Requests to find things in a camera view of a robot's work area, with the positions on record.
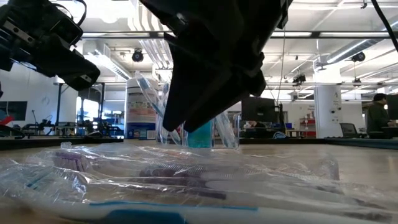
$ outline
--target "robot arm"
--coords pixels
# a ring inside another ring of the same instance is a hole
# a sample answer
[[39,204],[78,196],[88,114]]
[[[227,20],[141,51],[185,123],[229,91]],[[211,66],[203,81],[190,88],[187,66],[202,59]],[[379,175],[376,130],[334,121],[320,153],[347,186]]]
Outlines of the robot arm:
[[[164,128],[191,132],[266,87],[262,49],[287,22],[292,0],[140,0],[174,35],[165,34],[174,70]],[[0,69],[21,63],[76,90],[100,71],[76,50],[78,24],[49,0],[9,0],[0,7]]]

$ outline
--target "table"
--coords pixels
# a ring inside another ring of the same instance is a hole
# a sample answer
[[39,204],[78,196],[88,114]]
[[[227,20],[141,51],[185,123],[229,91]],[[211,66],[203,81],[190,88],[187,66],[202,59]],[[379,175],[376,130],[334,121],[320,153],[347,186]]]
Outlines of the table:
[[[154,141],[128,141],[123,144],[135,144],[140,146],[156,145]],[[332,154],[339,163],[340,179],[343,182],[356,182],[366,184],[381,190],[398,192],[398,151],[387,149],[370,149],[365,147],[333,146],[327,144],[279,144],[279,145],[242,145],[243,154],[251,155],[284,155],[305,156],[308,159],[320,153]],[[23,161],[26,156],[51,149],[20,149],[15,151],[1,151],[0,159],[11,158]],[[0,216],[3,223],[72,223],[65,220],[40,215],[25,208],[17,208],[9,205],[9,201],[0,199]]]

